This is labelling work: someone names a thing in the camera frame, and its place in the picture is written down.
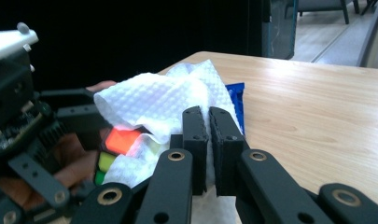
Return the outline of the multicoloured puzzle cube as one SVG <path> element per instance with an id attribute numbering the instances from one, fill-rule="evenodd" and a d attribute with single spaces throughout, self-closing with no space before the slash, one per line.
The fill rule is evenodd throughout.
<path id="1" fill-rule="evenodd" d="M 140 176 L 145 161 L 129 153 L 140 134 L 140 131 L 118 129 L 112 129 L 107 133 L 96 163 L 96 185 L 119 182 L 133 188 L 147 178 L 147 175 Z"/>

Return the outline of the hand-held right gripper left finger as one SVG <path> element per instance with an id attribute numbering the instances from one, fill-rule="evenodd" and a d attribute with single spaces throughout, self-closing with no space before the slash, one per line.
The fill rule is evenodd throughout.
<path id="1" fill-rule="evenodd" d="M 183 148 L 193 157 L 192 194 L 196 196 L 207 192 L 206 157 L 208 134 L 203 113 L 198 106 L 182 112 L 182 133 L 172 134 L 170 148 Z"/>

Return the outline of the grey chair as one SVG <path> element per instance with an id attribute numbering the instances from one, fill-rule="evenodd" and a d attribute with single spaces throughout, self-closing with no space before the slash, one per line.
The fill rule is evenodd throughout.
<path id="1" fill-rule="evenodd" d="M 356 14 L 365 14 L 367 10 L 374 6 L 378 0 L 366 0 L 366 6 L 360 10 L 359 0 L 297 0 L 296 9 L 301 16 L 304 12 L 317 12 L 317 11 L 341 11 L 343 19 L 346 24 L 350 22 L 347 5 L 352 3 Z"/>

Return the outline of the blue wet wipes packet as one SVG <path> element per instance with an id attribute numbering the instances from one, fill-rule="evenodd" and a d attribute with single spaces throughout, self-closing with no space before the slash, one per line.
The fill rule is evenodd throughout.
<path id="1" fill-rule="evenodd" d="M 234 105 L 236 118 L 238 119 L 239 127 L 242 134 L 245 134 L 245 114 L 244 114 L 244 82 L 227 84 L 226 88 L 229 92 L 231 101 Z"/>

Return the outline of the black cabinet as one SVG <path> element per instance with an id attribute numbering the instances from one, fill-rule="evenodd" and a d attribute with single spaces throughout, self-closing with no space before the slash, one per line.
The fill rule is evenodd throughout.
<path id="1" fill-rule="evenodd" d="M 247 53 L 288 60 L 294 56 L 298 0 L 248 0 Z"/>

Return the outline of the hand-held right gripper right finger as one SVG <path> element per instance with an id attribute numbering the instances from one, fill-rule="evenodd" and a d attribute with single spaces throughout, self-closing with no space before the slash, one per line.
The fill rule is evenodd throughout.
<path id="1" fill-rule="evenodd" d="M 211 106 L 209 117 L 217 196 L 235 196 L 236 164 L 245 148 L 245 138 L 228 111 Z"/>

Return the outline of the white wet wipe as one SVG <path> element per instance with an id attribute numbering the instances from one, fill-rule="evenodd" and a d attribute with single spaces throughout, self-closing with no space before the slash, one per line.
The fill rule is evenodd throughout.
<path id="1" fill-rule="evenodd" d="M 211 61 L 180 63 L 166 74 L 144 73 L 94 95 L 100 114 L 120 131 L 147 129 L 126 153 L 120 153 L 105 172 L 103 182 L 130 188 L 152 176 L 156 163 L 170 148 L 171 136 L 183 132 L 182 113 L 198 106 L 204 118 L 211 106 L 228 111 L 243 129 L 243 114 Z"/>

